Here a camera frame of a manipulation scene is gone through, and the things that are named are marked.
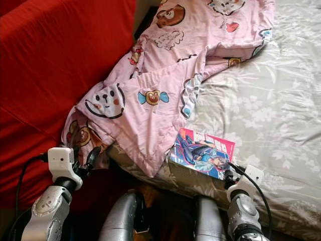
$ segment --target black cable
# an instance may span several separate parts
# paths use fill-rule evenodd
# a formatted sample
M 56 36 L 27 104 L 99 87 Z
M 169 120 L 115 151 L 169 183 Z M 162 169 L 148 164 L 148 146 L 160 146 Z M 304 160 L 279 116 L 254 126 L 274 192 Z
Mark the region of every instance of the black cable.
M 22 172 L 21 172 L 20 177 L 19 177 L 19 181 L 18 181 L 18 185 L 17 185 L 17 191 L 16 191 L 15 220 L 17 220 L 17 216 L 18 216 L 19 193 L 20 193 L 20 189 L 21 189 L 22 180 L 24 178 L 24 175 L 25 175 L 27 167 L 29 166 L 30 163 L 32 163 L 35 160 L 42 160 L 44 162 L 48 162 L 48 154 L 44 153 L 44 154 L 41 154 L 41 155 L 36 156 L 36 157 L 31 157 L 24 164 L 24 167 L 23 167 Z
M 262 199 L 263 199 L 263 202 L 265 204 L 265 207 L 266 207 L 266 210 L 267 210 L 267 215 L 268 215 L 268 218 L 269 218 L 269 234 L 268 234 L 268 238 L 269 240 L 271 241 L 271 236 L 272 236 L 272 227 L 273 227 L 273 223 L 272 223 L 272 214 L 271 214 L 271 210 L 270 210 L 270 207 L 269 207 L 269 204 L 267 203 L 267 200 L 261 190 L 261 188 L 256 184 L 256 182 L 254 182 L 252 180 L 252 178 L 250 178 L 243 170 L 241 170 L 239 167 L 235 166 L 233 163 L 228 163 L 231 167 L 233 167 L 237 173 L 241 174 L 241 175 L 244 175 L 246 176 L 247 179 L 249 179 L 249 181 L 251 183 L 253 183 L 253 185 L 256 187 L 256 189 L 259 191 Z
M 8 235 L 8 241 L 15 241 L 16 240 L 16 226 L 20 218 L 22 218 L 24 215 L 26 215 L 27 212 L 31 210 L 31 207 L 25 210 L 18 218 L 16 218 L 14 224 L 12 225 L 9 235 Z

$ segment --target anime character illustration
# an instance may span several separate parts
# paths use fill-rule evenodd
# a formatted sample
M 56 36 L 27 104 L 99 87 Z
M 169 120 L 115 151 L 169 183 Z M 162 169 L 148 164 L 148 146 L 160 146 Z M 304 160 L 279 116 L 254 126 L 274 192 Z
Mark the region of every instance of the anime character illustration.
M 85 100 L 85 105 L 96 116 L 115 119 L 122 116 L 125 96 L 119 84 L 112 85 L 94 94 L 90 100 Z
M 183 21 L 185 17 L 185 8 L 177 4 L 171 9 L 159 11 L 156 17 L 156 24 L 159 28 L 163 28 L 165 26 L 173 26 Z
M 160 92 L 157 89 L 153 91 L 147 91 L 145 95 L 138 92 L 138 101 L 140 104 L 144 104 L 145 102 L 147 102 L 151 105 L 157 105 L 160 100 L 168 103 L 170 98 L 166 92 Z
M 144 49 L 143 48 L 139 48 L 139 49 L 136 49 L 134 51 L 134 53 L 132 54 L 132 56 L 130 58 L 128 58 L 129 62 L 131 65 L 135 65 L 138 63 L 138 60 L 140 58 L 140 55 L 141 55 L 141 52 L 143 52 Z
M 177 139 L 183 149 L 184 158 L 196 170 L 210 172 L 213 169 L 217 171 L 229 169 L 228 160 L 218 155 L 215 144 L 207 141 L 193 142 L 189 136 L 184 140 L 180 134 Z
M 245 0 L 212 0 L 208 6 L 214 11 L 229 16 L 239 10 L 245 4 Z

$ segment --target bed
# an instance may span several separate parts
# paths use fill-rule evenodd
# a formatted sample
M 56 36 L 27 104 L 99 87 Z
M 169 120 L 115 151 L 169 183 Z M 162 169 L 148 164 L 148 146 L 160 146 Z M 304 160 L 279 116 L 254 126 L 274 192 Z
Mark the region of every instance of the bed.
M 265 173 L 274 228 L 303 240 L 321 240 L 321 5 L 317 0 L 278 0 L 272 41 L 253 59 L 202 84 L 185 126 L 234 141 L 233 162 Z M 147 177 L 115 143 L 108 152 L 133 176 L 187 196 L 228 202 L 224 183 L 166 158 Z M 263 223 L 267 215 L 255 202 Z

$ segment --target wooden floor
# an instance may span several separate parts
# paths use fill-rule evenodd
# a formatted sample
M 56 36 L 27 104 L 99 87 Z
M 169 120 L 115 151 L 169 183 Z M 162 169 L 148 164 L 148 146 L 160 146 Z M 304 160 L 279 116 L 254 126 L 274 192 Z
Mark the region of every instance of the wooden floor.
M 160 190 L 149 184 L 140 182 L 125 173 L 116 165 L 110 170 L 99 170 L 105 172 L 108 177 L 106 188 L 102 188 L 103 194 L 100 201 L 94 203 L 89 213 L 75 212 L 75 224 L 82 235 L 79 240 L 97 240 L 100 229 L 117 199 L 129 189 L 135 189 L 144 195 L 147 207 L 151 208 L 152 224 L 151 232 L 154 241 L 192 241 L 194 220 L 193 200 L 178 194 Z M 226 213 L 221 213 L 225 226 L 227 226 Z M 136 236 L 135 241 L 146 241 Z M 274 232 L 274 241 L 298 241 L 298 239 Z

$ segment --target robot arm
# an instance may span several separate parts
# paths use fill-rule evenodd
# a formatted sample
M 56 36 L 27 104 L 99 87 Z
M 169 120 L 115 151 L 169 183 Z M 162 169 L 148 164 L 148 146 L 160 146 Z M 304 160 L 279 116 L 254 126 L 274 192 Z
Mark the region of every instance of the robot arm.
M 138 234 L 148 233 L 149 225 L 145 219 L 145 210 L 144 196 L 130 190 L 113 206 L 98 241 L 133 241 L 133 230 Z
M 256 167 L 249 165 L 245 174 L 254 180 L 257 186 L 263 181 L 264 173 Z M 262 233 L 258 222 L 259 213 L 253 202 L 256 188 L 245 174 L 241 176 L 237 184 L 227 190 L 227 198 L 231 202 L 227 211 L 228 234 L 235 241 L 268 241 Z
M 248 166 L 245 173 L 255 180 L 257 185 L 263 181 L 263 172 L 253 166 Z M 263 235 L 258 222 L 259 213 L 253 202 L 255 192 L 255 187 L 244 175 L 237 184 L 231 185 L 227 190 L 227 198 L 230 201 L 227 211 L 228 234 L 234 241 L 269 241 Z M 226 240 L 219 210 L 213 199 L 198 197 L 197 217 L 196 241 Z
M 82 186 L 82 178 L 93 168 L 100 147 L 93 149 L 86 165 L 74 161 L 74 150 L 51 148 L 48 151 L 49 170 L 54 184 L 35 201 L 32 216 L 22 235 L 22 241 L 57 241 L 69 213 L 71 194 Z

